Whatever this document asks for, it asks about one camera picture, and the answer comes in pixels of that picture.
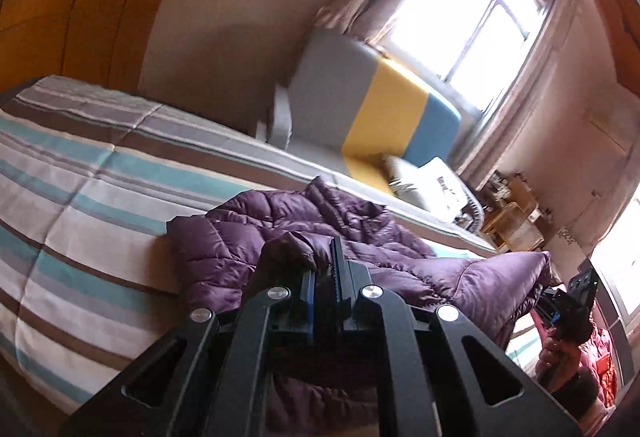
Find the person's right hand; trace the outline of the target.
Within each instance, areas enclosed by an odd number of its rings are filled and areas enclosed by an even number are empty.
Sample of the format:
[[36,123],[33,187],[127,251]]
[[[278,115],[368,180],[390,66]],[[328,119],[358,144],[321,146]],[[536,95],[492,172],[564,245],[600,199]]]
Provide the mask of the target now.
[[535,374],[538,383],[550,394],[570,383],[576,375],[584,382],[597,385],[590,368],[582,365],[579,346],[561,341],[555,331],[550,331],[542,343]]

